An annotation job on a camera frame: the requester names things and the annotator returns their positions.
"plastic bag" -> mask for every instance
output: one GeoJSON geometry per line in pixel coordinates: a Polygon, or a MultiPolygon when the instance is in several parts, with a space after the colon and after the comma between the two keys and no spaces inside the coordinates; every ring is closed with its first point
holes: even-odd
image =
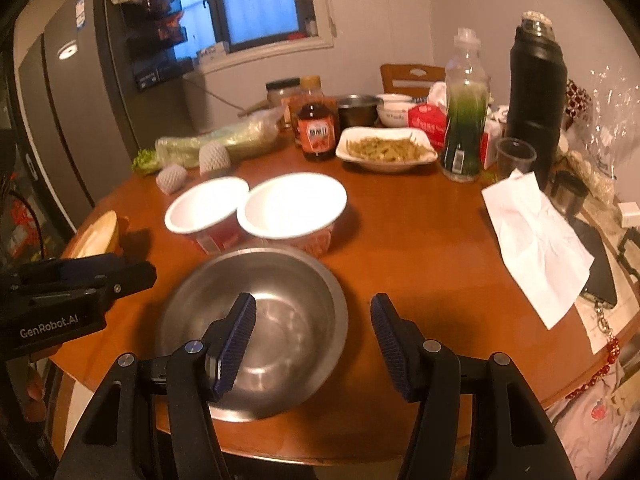
{"type": "Polygon", "coordinates": [[[278,139],[278,121],[284,107],[256,112],[244,121],[230,124],[197,137],[161,137],[156,140],[156,153],[163,167],[179,164],[197,168],[200,148],[210,140],[220,142],[233,160],[267,153],[278,139]]]}
{"type": "Polygon", "coordinates": [[[637,119],[640,88],[630,87],[619,71],[609,67],[591,72],[593,93],[583,121],[575,121],[567,134],[567,160],[591,193],[607,205],[615,196],[616,168],[640,145],[637,119]]]}

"black thermos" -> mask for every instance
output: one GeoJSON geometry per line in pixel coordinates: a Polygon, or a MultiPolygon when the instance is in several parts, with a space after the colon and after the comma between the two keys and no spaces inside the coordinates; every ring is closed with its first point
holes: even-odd
{"type": "Polygon", "coordinates": [[[531,144],[540,189],[545,189],[556,156],[566,100],[566,66],[551,21],[539,12],[525,12],[511,49],[511,98],[508,137],[531,144]]]}

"leafy green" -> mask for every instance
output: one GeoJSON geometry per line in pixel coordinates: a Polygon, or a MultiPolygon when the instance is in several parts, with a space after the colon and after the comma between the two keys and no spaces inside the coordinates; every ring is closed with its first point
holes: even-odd
{"type": "Polygon", "coordinates": [[[131,169],[143,175],[155,173],[162,169],[156,150],[140,150],[133,159],[131,169]]]}

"wooden table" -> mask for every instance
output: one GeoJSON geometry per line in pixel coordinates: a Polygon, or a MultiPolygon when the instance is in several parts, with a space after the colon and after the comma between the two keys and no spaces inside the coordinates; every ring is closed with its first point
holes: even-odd
{"type": "MultiPolygon", "coordinates": [[[[417,406],[402,401],[386,372],[369,320],[369,301],[377,292],[388,293],[402,317],[457,354],[487,358],[506,352],[545,407],[604,364],[604,352],[591,354],[575,308],[552,330],[540,321],[504,267],[481,184],[450,182],[436,164],[395,175],[366,173],[337,159],[314,164],[293,146],[245,161],[235,174],[253,187],[292,171],[331,175],[347,190],[347,209],[322,257],[347,299],[347,341],[334,373],[301,406],[257,422],[216,421],[224,450],[311,464],[377,462],[404,454],[417,406]]],[[[84,223],[115,210],[128,223],[121,238],[125,256],[146,258],[158,270],[153,289],[113,305],[105,330],[66,343],[53,357],[91,390],[123,352],[154,357],[168,294],[206,258],[164,227],[174,198],[163,195],[153,177],[134,176],[84,223]]],[[[636,316],[620,334],[621,343],[639,325],[636,316]]],[[[158,424],[168,429],[164,405],[158,424]]],[[[470,402],[464,398],[460,438],[469,428],[470,402]]]]}

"plate of food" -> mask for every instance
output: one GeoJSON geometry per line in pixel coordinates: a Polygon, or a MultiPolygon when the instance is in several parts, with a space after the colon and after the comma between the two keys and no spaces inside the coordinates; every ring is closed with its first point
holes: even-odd
{"type": "Polygon", "coordinates": [[[438,159],[427,134],[417,128],[347,128],[335,155],[380,173],[401,173],[438,159]]]}

